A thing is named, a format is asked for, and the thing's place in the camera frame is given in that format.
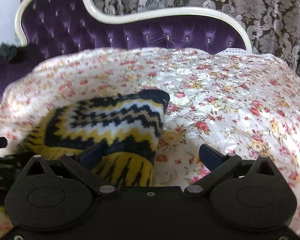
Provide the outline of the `yellow black patterned knit sweater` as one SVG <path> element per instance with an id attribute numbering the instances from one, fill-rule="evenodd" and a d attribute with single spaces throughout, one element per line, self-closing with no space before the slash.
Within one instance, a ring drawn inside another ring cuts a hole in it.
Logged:
<path id="1" fill-rule="evenodd" d="M 150 89 L 55 108 L 29 131 L 15 156 L 25 165 L 32 155 L 57 160 L 100 144 L 102 159 L 93 174 L 116 188 L 149 187 L 169 101 L 165 91 Z"/>

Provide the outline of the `floral white bedspread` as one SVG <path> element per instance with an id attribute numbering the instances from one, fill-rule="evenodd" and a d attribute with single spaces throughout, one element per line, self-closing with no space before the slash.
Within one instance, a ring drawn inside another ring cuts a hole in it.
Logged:
<path id="1" fill-rule="evenodd" d="M 298 200 L 300 78 L 281 59 L 226 49 L 89 49 L 37 63 L 1 101 L 0 137 L 10 154 L 48 111 L 93 97 L 161 89 L 170 95 L 154 162 L 155 186 L 187 187 L 208 173 L 201 144 L 244 159 L 269 156 Z"/>

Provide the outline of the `dark green fabric flower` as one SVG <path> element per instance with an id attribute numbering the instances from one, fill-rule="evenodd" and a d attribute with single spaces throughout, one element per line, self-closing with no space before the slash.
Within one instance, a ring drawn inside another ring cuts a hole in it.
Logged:
<path id="1" fill-rule="evenodd" d="M 18 48 L 14 45 L 9 45 L 6 43 L 1 43 L 0 45 L 0 59 L 4 61 L 13 60 L 18 53 Z"/>

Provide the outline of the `purple tufted headboard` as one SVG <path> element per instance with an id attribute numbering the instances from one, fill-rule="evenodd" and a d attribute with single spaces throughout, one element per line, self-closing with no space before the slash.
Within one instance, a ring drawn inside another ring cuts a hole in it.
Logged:
<path id="1" fill-rule="evenodd" d="M 23 0 L 14 18 L 21 43 L 11 59 L 0 57 L 0 98 L 5 88 L 40 62 L 94 48 L 226 48 L 251 51 L 245 29 L 231 16 L 200 7 L 165 8 L 113 16 L 93 0 Z"/>

